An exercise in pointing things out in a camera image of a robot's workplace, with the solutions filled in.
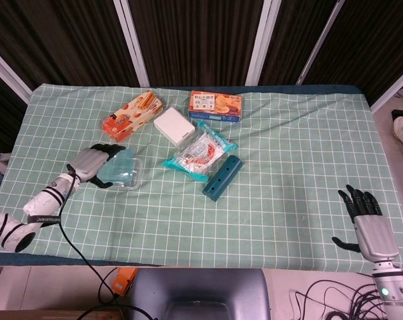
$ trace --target clear plastic container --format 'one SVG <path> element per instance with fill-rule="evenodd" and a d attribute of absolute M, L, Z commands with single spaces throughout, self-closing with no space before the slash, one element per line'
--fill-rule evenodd
<path fill-rule="evenodd" d="M 112 182 L 111 188 L 132 191 L 141 185 L 142 162 L 130 149 L 120 151 L 99 170 L 97 177 Z"/>

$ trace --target green checkered tablecloth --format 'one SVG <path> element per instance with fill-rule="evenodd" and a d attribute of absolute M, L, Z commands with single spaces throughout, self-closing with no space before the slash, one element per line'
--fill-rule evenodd
<path fill-rule="evenodd" d="M 0 190 L 0 212 L 22 207 L 95 143 L 113 143 L 101 121 L 144 89 L 42 85 L 31 97 Z M 186 114 L 189 92 L 153 89 Z M 239 145 L 244 166 L 214 203 L 205 183 L 165 169 L 174 146 L 152 123 L 122 145 L 141 159 L 134 192 L 83 184 L 63 213 L 65 230 L 88 259 L 192 267 L 269 267 L 365 271 L 362 256 L 333 235 L 356 241 L 337 190 L 347 183 L 377 196 L 390 216 L 403 266 L 403 214 L 363 95 L 245 93 L 239 123 L 208 125 Z M 57 226 L 41 230 L 26 253 L 77 257 Z"/>

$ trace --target cable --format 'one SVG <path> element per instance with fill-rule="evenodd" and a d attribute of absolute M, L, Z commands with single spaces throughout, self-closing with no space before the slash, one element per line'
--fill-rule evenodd
<path fill-rule="evenodd" d="M 306 295 L 308 296 L 308 293 L 310 292 L 310 290 L 312 289 L 313 286 L 315 286 L 316 284 L 321 283 L 321 282 L 336 283 L 336 284 L 338 284 L 338 285 L 342 285 L 343 287 L 346 287 L 346 288 L 348 288 L 348 289 L 350 289 L 350 290 L 355 291 L 355 294 L 356 294 L 356 292 L 357 292 L 357 290 L 351 288 L 350 286 L 345 285 L 345 284 L 343 284 L 343 283 L 341 283 L 341 282 L 338 282 L 338 281 L 335 281 L 335 280 L 317 280 L 316 282 L 312 283 L 312 284 L 308 287 L 307 292 L 306 292 Z M 304 319 L 305 319 L 305 316 L 306 316 L 306 302 L 307 302 L 307 299 L 304 299 L 303 311 L 302 311 L 302 316 L 300 317 L 300 320 L 304 320 Z"/>
<path fill-rule="evenodd" d="M 137 311 L 139 313 L 142 313 L 143 315 L 145 315 L 145 317 L 149 320 L 158 320 L 157 318 L 152 318 L 151 315 L 149 315 L 145 310 L 140 309 L 138 307 L 134 307 L 133 305 L 122 305 L 120 303 L 118 303 L 117 305 L 97 305 L 96 307 L 90 308 L 89 310 L 85 311 L 84 313 L 82 313 L 77 320 L 82 320 L 86 315 L 88 315 L 91 312 L 94 312 L 95 310 L 98 309 L 104 309 L 104 308 L 108 308 L 108 307 L 118 307 L 118 308 L 128 308 L 134 311 Z"/>
<path fill-rule="evenodd" d="M 328 288 L 325 290 L 325 293 L 324 293 L 324 302 L 321 303 L 321 302 L 319 302 L 319 301 L 317 301 L 317 300 L 312 299 L 312 298 L 309 297 L 309 293 L 310 293 L 310 291 L 312 290 L 313 286 L 315 286 L 315 285 L 317 285 L 317 284 L 319 284 L 319 283 L 321 283 L 321 282 L 336 283 L 336 284 L 341 285 L 341 286 L 343 286 L 343 287 L 345 287 L 345 288 L 347 288 L 347 289 L 349 289 L 349 290 L 354 291 L 354 294 L 353 294 L 352 298 L 350 299 L 350 298 L 349 298 L 345 293 L 343 293 L 341 290 L 339 290 L 339 289 L 337 289 L 337 288 L 335 288 L 335 287 L 328 287 Z M 333 312 L 334 312 L 334 315 L 337 315 L 337 316 L 339 316 L 339 317 L 341 317 L 342 319 L 345 319 L 345 320 L 380 319 L 379 316 L 378 316 L 377 314 L 375 314 L 375 313 L 372 311 L 373 309 L 377 308 L 381 313 L 384 314 L 383 310 L 381 310 L 381 308 L 380 308 L 381 303 L 375 304 L 375 303 L 373 302 L 374 300 L 377 300 L 377 299 L 379 300 L 379 296 L 374 295 L 374 293 L 377 292 L 377 291 L 376 291 L 376 290 L 370 290 L 370 291 L 368 291 L 368 292 L 366 292 L 366 293 L 363 293 L 363 294 L 361 293 L 361 290 L 363 290 L 364 288 L 367 288 L 367 287 L 371 287 L 371 286 L 375 286 L 375 284 L 373 284 L 373 283 L 372 283 L 372 284 L 366 284 L 366 285 L 360 286 L 360 287 L 357 288 L 357 289 L 354 289 L 354 288 L 352 288 L 352 287 L 350 287 L 350 286 L 348 286 L 348 285 L 345 285 L 345 284 L 343 284 L 343 283 L 341 283 L 341 282 L 334 281 L 334 280 L 319 280 L 319 281 L 316 281 L 316 282 L 312 283 L 312 284 L 308 287 L 308 289 L 307 289 L 307 291 L 306 291 L 305 294 L 300 293 L 299 291 L 295 291 L 295 299 L 296 299 L 296 303 L 297 303 L 297 305 L 298 305 L 298 309 L 299 309 L 299 312 L 300 312 L 300 318 L 299 318 L 298 320 L 305 320 L 305 316 L 306 316 L 306 302 L 307 302 L 308 299 L 309 299 L 309 300 L 312 300 L 312 301 L 314 301 L 314 302 L 317 302 L 317 303 L 319 303 L 319 304 L 321 304 L 321 305 L 323 305 L 323 306 L 324 306 L 324 312 L 326 311 L 326 307 L 329 307 L 329 308 L 333 309 L 333 310 L 334 310 L 334 311 L 333 311 Z M 335 289 L 335 290 L 337 290 L 338 292 L 340 292 L 341 294 L 343 294 L 343 296 L 345 296 L 345 297 L 351 302 L 350 311 L 349 311 L 348 313 L 347 313 L 347 312 L 344 312 L 344 311 L 341 311 L 341 310 L 338 310 L 338 309 L 336 309 L 336 308 L 333 308 L 333 307 L 331 307 L 331 306 L 329 306 L 329 305 L 326 304 L 326 293 L 327 293 L 327 291 L 328 291 L 329 289 Z M 298 297 L 296 296 L 297 294 L 298 294 L 298 295 L 302 295 L 302 296 L 304 297 L 304 304 L 303 304 L 303 310 L 302 310 L 302 312 L 301 312 L 301 305 L 300 305 L 300 302 L 299 302 L 299 300 L 298 300 Z M 367 303 L 371 303 L 371 304 L 372 304 L 372 307 L 371 307 L 370 309 L 368 309 L 368 310 L 362 310 L 363 306 L 365 306 L 365 304 L 367 304 Z M 367 316 L 368 314 L 373 315 L 374 318 L 366 318 L 366 316 Z"/>
<path fill-rule="evenodd" d="M 369 277 L 369 278 L 372 278 L 372 276 L 371 275 L 367 275 L 367 274 L 365 274 L 365 273 L 361 273 L 361 272 L 356 272 L 358 275 L 364 275 L 365 277 Z"/>
<path fill-rule="evenodd" d="M 324 294 L 323 294 L 323 304 L 324 304 L 324 308 L 323 308 L 322 315 L 320 316 L 321 319 L 323 319 L 324 313 L 326 312 L 326 293 L 328 292 L 329 289 L 335 289 L 335 290 L 337 290 L 339 293 L 341 293 L 343 296 L 345 296 L 345 298 L 347 298 L 347 300 L 349 300 L 349 302 L 351 302 L 350 298 L 347 297 L 347 295 L 346 295 L 344 292 L 342 292 L 341 290 L 339 290 L 339 289 L 337 289 L 337 288 L 335 288 L 335 287 L 328 287 L 328 288 L 324 291 Z"/>
<path fill-rule="evenodd" d="M 332 320 L 333 317 L 339 317 L 339 318 L 341 318 L 342 320 L 348 320 L 348 317 L 347 317 L 345 314 L 343 314 L 342 312 L 339 312 L 339 311 L 332 311 L 332 312 L 329 312 L 329 313 L 326 315 L 325 320 Z"/>
<path fill-rule="evenodd" d="M 347 313 L 347 312 L 345 312 L 345 311 L 339 310 L 339 309 L 337 309 L 337 308 L 331 307 L 330 305 L 327 305 L 327 304 L 322 303 L 322 302 L 320 302 L 320 301 L 317 301 L 317 300 L 315 300 L 315 299 L 313 299 L 313 298 L 310 298 L 309 296 L 306 296 L 306 295 L 303 294 L 302 292 L 295 291 L 295 293 L 294 293 L 294 295 L 295 295 L 295 300 L 296 300 L 296 304 L 298 305 L 298 309 L 299 309 L 300 314 L 301 314 L 301 305 L 300 305 L 300 302 L 298 301 L 298 298 L 296 297 L 297 294 L 298 294 L 298 295 L 301 295 L 302 297 L 306 297 L 308 300 L 311 300 L 311 301 L 313 301 L 313 302 L 316 302 L 316 303 L 318 303 L 319 305 L 324 305 L 324 306 L 327 306 L 327 307 L 330 308 L 330 309 L 333 309 L 333 310 L 335 310 L 335 311 L 339 311 L 339 312 L 342 312 L 342 313 L 344 313 L 344 314 L 346 314 L 346 315 L 349 315 L 349 313 Z"/>
<path fill-rule="evenodd" d="M 109 275 L 111 275 L 115 270 L 117 270 L 118 268 L 117 267 L 115 267 L 114 269 L 112 269 L 109 273 L 107 273 L 107 275 L 103 278 L 103 280 L 105 281 L 108 277 L 109 277 Z M 101 299 L 101 289 L 102 289 L 102 283 L 99 285 L 99 288 L 98 288 L 98 290 L 97 290 L 97 299 L 98 299 L 98 301 L 102 304 L 102 305 L 109 305 L 110 303 L 113 303 L 118 297 L 119 297 L 119 295 L 116 293 L 116 294 L 114 294 L 114 296 L 113 296 L 113 298 L 111 299 L 111 301 L 108 301 L 108 302 L 104 302 L 104 301 L 102 301 L 102 299 Z"/>
<path fill-rule="evenodd" d="M 68 165 L 68 169 L 69 169 L 69 170 L 71 171 L 71 173 L 72 173 L 73 181 L 72 181 L 72 183 L 71 183 L 71 187 L 69 188 L 67 195 L 65 196 L 65 199 L 64 199 L 64 201 L 63 201 L 63 203 L 62 203 L 62 206 L 61 206 L 61 208 L 60 208 L 60 210 L 59 210 L 59 216 L 60 216 L 60 217 L 62 216 L 63 208 L 65 207 L 65 205 L 66 205 L 66 203 L 67 203 L 67 201 L 68 201 L 68 198 L 69 198 L 69 196 L 71 195 L 71 192 L 73 191 L 74 184 L 75 184 L 75 180 L 77 179 L 77 174 L 75 173 L 75 169 L 74 169 L 72 166 L 70 166 L 70 165 Z M 80 250 L 77 249 L 77 247 L 71 242 L 71 240 L 69 240 L 67 234 L 65 233 L 65 230 L 63 229 L 62 222 L 59 222 L 59 228 L 60 228 L 60 230 L 61 230 L 61 232 L 62 232 L 62 236 L 65 238 L 65 240 L 66 240 L 66 241 L 68 242 L 68 244 L 71 246 L 71 248 L 73 248 L 73 249 L 75 250 L 75 252 L 78 253 L 78 255 L 79 255 L 79 256 L 83 259 L 83 261 L 86 263 L 86 265 L 87 265 L 87 266 L 97 275 L 97 277 L 101 280 L 101 285 L 105 285 L 105 286 L 107 287 L 108 291 L 109 291 L 109 292 L 111 293 L 111 295 L 113 296 L 113 300 L 112 300 L 111 302 L 115 301 L 117 304 L 119 304 L 119 303 L 117 302 L 115 296 L 114 296 L 114 292 L 111 290 L 111 288 L 109 287 L 109 285 L 107 285 L 107 283 L 106 283 L 105 280 L 102 278 L 102 276 L 101 276 L 101 275 L 96 271 L 96 269 L 90 264 L 90 262 L 89 262 L 89 261 L 85 258 L 85 256 L 80 252 Z M 123 318 L 123 320 L 125 320 L 126 318 L 125 318 L 125 316 L 124 316 L 123 310 L 120 309 L 120 313 L 121 313 L 121 317 Z"/>

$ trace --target snack box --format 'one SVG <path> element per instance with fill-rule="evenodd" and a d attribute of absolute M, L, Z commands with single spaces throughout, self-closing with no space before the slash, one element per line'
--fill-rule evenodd
<path fill-rule="evenodd" d="M 146 91 L 105 118 L 102 130 L 120 142 L 162 111 L 163 103 L 151 91 Z"/>
<path fill-rule="evenodd" d="M 191 91 L 188 115 L 196 119 L 239 122 L 242 116 L 242 97 Z"/>

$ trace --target snack bag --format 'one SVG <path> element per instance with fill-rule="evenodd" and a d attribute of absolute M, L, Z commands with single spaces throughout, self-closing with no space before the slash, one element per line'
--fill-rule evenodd
<path fill-rule="evenodd" d="M 163 110 L 161 101 L 146 91 L 102 121 L 102 130 L 117 142 L 129 137 Z"/>
<path fill-rule="evenodd" d="M 235 143 L 224 139 L 203 121 L 197 123 L 195 135 L 183 143 L 182 148 L 163 165 L 185 172 L 197 181 L 207 182 L 209 168 L 224 153 L 237 149 Z"/>

